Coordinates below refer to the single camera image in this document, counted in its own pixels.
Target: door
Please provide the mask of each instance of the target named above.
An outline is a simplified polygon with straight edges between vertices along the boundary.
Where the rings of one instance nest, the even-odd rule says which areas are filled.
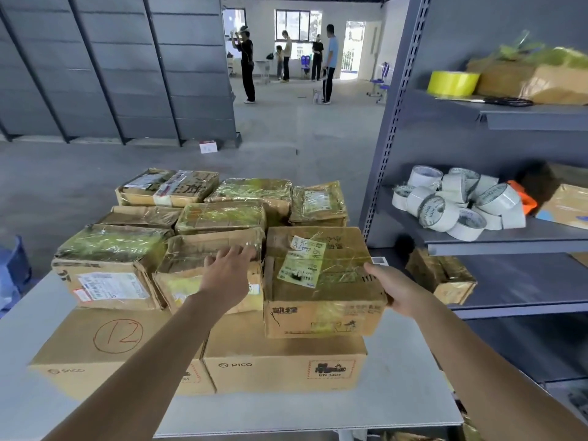
[[[378,59],[378,49],[380,49],[380,30],[382,29],[381,21],[366,21],[364,30],[364,45],[362,46],[362,57],[359,61],[357,78],[364,81],[370,81],[373,75],[374,66]]]

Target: light blue shirt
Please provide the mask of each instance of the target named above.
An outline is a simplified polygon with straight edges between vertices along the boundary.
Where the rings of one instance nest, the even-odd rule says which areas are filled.
[[[329,62],[329,68],[336,68],[337,67],[337,58],[339,57],[339,42],[337,41],[337,37],[332,36],[329,39],[329,48],[327,50],[327,60],[329,59],[330,52],[333,51],[333,57]]]

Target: man in light blue shirt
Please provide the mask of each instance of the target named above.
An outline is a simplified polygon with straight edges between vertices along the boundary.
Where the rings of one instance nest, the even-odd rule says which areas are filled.
[[[339,56],[339,41],[334,36],[334,26],[327,25],[327,37],[329,38],[329,47],[327,49],[327,58],[323,71],[326,72],[327,80],[323,81],[323,102],[322,105],[330,104],[330,96],[333,92],[333,75],[337,67],[337,57]]]

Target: person's right hand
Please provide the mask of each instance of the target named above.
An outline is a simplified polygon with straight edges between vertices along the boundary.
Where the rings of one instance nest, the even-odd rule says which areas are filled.
[[[404,316],[412,317],[419,299],[431,295],[429,291],[393,267],[365,263],[364,269],[380,281],[386,294],[392,298],[392,309]]]
[[[207,256],[200,291],[214,294],[226,311],[239,304],[249,292],[247,267],[256,255],[253,246],[226,246],[216,257]]]

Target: white wall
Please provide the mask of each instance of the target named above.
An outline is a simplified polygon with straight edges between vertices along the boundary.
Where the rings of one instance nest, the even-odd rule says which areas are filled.
[[[323,13],[322,31],[320,36],[327,47],[328,24],[334,26],[334,34],[339,38],[339,69],[343,56],[343,38],[347,21],[381,21],[383,9],[379,3],[353,2],[310,2],[286,0],[220,0],[222,6],[228,8],[245,9],[247,26],[254,43],[254,58],[263,60],[265,56],[275,50],[276,9],[320,10]],[[240,62],[235,62],[236,72],[240,70]],[[290,61],[290,73],[298,77],[300,61]]]
[[[376,63],[374,77],[380,77],[380,64],[388,62],[391,68],[394,67],[398,47],[401,44],[402,30],[406,19],[409,0],[390,0],[384,3],[384,27],[382,29],[382,41],[380,53]]]

